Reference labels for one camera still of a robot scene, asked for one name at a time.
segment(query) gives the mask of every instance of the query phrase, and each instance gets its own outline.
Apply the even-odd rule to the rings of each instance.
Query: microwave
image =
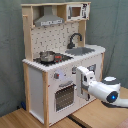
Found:
[[[88,19],[90,4],[67,5],[67,21]]]

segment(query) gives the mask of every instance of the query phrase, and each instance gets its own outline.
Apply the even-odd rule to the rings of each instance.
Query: oven window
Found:
[[[56,111],[64,109],[74,102],[74,85],[59,90],[55,94]]]

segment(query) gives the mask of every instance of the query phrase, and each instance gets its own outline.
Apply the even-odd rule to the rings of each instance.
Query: stove knob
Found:
[[[59,74],[58,74],[58,73],[55,73],[55,74],[54,74],[54,78],[55,78],[55,79],[59,79]]]
[[[72,74],[76,74],[76,67],[72,68]]]

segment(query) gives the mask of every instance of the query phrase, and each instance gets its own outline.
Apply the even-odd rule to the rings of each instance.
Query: faucet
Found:
[[[71,38],[70,38],[70,43],[69,43],[68,46],[67,46],[68,49],[72,49],[73,47],[75,47],[75,44],[73,44],[73,42],[72,42],[72,39],[73,39],[73,37],[74,37],[75,35],[80,36],[80,41],[82,41],[82,35],[81,35],[80,33],[74,33],[74,34],[71,36]]]

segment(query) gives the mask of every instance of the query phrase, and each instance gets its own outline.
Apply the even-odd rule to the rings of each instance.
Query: cooktop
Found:
[[[42,64],[42,65],[48,67],[48,66],[52,66],[54,64],[58,64],[58,63],[67,61],[69,59],[73,59],[73,57],[70,57],[70,56],[67,56],[67,55],[63,55],[63,54],[59,54],[59,56],[62,56],[62,59],[60,59],[60,60],[54,60],[52,62],[44,62],[44,61],[41,61],[40,58],[33,59],[33,61],[36,62],[36,63]]]

